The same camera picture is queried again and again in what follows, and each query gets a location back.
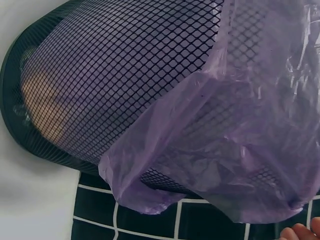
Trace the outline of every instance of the floor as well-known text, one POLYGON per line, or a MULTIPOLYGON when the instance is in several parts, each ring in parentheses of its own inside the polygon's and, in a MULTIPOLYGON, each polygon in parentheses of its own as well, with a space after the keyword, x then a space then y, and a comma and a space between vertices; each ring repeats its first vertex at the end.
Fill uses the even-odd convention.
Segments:
POLYGON ((276 224, 239 224, 205 200, 185 198, 161 215, 141 215, 119 206, 109 186, 82 174, 75 201, 71 240, 274 240, 295 223, 320 216, 320 196, 304 210, 276 224))

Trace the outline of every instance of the white grout line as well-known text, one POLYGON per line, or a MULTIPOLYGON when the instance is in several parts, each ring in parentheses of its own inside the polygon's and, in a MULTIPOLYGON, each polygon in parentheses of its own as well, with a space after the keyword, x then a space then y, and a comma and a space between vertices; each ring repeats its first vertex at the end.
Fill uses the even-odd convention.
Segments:
POLYGON ((112 191, 111 190, 107 190, 107 189, 102 189, 102 188, 97 188, 97 187, 92 187, 92 186, 86 186, 86 185, 82 185, 82 184, 79 184, 78 187, 82 188, 82 189, 87 189, 87 190, 100 192, 100 193, 112 194, 112 191))
MULTIPOLYGON (((88 224, 93 224, 102 228, 106 228, 106 229, 112 229, 112 230, 116 230, 113 226, 108 226, 105 224, 101 224, 95 221, 90 221, 78 216, 73 216, 73 219, 75 220, 79 220, 88 224)), ((154 236, 154 235, 149 235, 149 234, 144 234, 144 233, 140 233, 140 232, 135 232, 135 231, 129 231, 129 230, 125 230, 125 229, 121 229, 121 228, 117 228, 117 230, 121 233, 126 233, 126 234, 131 234, 131 235, 135 235, 135 236, 140 236, 140 237, 146 237, 146 238, 150 238, 150 239, 158 239, 158 240, 175 240, 174 238, 170 238, 170 237, 164 237, 164 236, 154 236)))
POLYGON ((176 216, 175 216, 175 224, 174 224, 174 239, 175 240, 179 239, 181 210, 182 210, 182 201, 179 201, 178 205, 176 206, 176 216))
POLYGON ((101 223, 98 223, 98 222, 95 222, 95 221, 90 221, 90 220, 84 219, 82 217, 73 216, 73 219, 79 220, 81 222, 85 222, 85 223, 88 223, 88 224, 93 224, 93 225, 96 225, 96 226, 99 226, 99 227, 102 227, 102 228, 115 230, 115 228, 113 226, 108 226, 108 225, 101 224, 101 223))
POLYGON ((308 212, 306 214, 306 228, 310 230, 311 212, 312 212, 313 200, 309 202, 308 212))
POLYGON ((244 239, 243 240, 248 240, 249 239, 249 233, 250 233, 250 224, 246 223, 245 224, 244 239))
POLYGON ((189 203, 189 204, 208 204, 209 203, 207 200, 204 200, 204 199, 190 199, 190 198, 182 199, 181 202, 189 203))
POLYGON ((113 240, 117 240, 119 236, 119 231, 117 227, 117 216, 118 216, 118 208, 119 204, 116 202, 113 211, 113 227, 114 227, 114 238, 113 240))
POLYGON ((145 237, 145 238, 150 238, 150 239, 158 239, 158 240, 174 240, 173 238, 170 237, 164 237, 164 236, 153 236, 149 234, 144 234, 140 232, 134 232, 134 231, 129 231, 129 230, 124 230, 119 228, 119 232, 126 233, 126 234, 131 234, 131 235, 136 235, 140 237, 145 237))

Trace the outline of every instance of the finger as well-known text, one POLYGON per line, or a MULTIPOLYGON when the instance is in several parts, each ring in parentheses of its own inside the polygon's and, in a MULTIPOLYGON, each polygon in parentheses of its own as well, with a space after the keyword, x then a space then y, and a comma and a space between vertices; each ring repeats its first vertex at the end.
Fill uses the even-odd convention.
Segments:
POLYGON ((280 237, 287 240, 299 240, 295 232, 289 227, 286 227, 282 230, 282 232, 280 233, 280 237))
POLYGON ((312 231, 320 237, 320 217, 315 217, 311 220, 312 231))
POLYGON ((297 223, 292 227, 292 229, 300 240, 319 240, 312 231, 307 229, 301 223, 297 223))

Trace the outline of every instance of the black tile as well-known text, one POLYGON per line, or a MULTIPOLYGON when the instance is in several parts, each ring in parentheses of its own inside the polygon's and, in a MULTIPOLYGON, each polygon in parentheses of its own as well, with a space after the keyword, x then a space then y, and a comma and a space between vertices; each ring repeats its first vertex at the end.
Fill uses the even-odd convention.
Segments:
POLYGON ((168 207, 158 215, 145 215, 126 207, 119 206, 117 214, 117 226, 120 229, 129 230, 160 237, 174 237, 177 204, 168 207))
POLYGON ((311 218, 320 217, 320 199, 312 201, 311 218))
POLYGON ((110 190, 110 186, 101 177, 81 173, 79 184, 94 187, 98 189, 110 190))
POLYGON ((276 239, 274 224, 251 224, 249 240, 276 239))
POLYGON ((294 215, 293 217, 291 217, 285 221, 281 221, 279 223, 276 223, 275 224, 275 236, 277 238, 279 238, 280 233, 283 229, 285 229, 287 227, 291 228, 295 224, 300 223, 300 224, 306 225, 307 224, 308 206, 309 206, 309 204, 306 204, 303 207, 303 210, 299 214, 294 215))
POLYGON ((115 205, 116 201, 112 194, 78 187, 74 215, 113 227, 115 205))
POLYGON ((73 220, 71 240, 114 239, 115 231, 87 222, 73 220))
POLYGON ((245 224, 233 223, 224 213, 211 204, 182 204, 180 239, 243 240, 245 228, 245 224))
POLYGON ((145 237, 145 236, 137 236, 124 232, 119 232, 119 236, 117 240, 155 240, 154 238, 145 237))

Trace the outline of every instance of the garbage bag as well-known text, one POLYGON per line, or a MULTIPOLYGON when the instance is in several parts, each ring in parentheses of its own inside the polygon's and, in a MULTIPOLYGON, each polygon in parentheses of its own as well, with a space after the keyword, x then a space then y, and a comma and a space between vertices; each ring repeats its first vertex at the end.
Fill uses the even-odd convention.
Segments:
POLYGON ((183 195, 139 177, 153 168, 234 222, 299 213, 320 187, 318 0, 225 0, 204 67, 157 99, 103 155, 119 204, 159 214, 183 195))

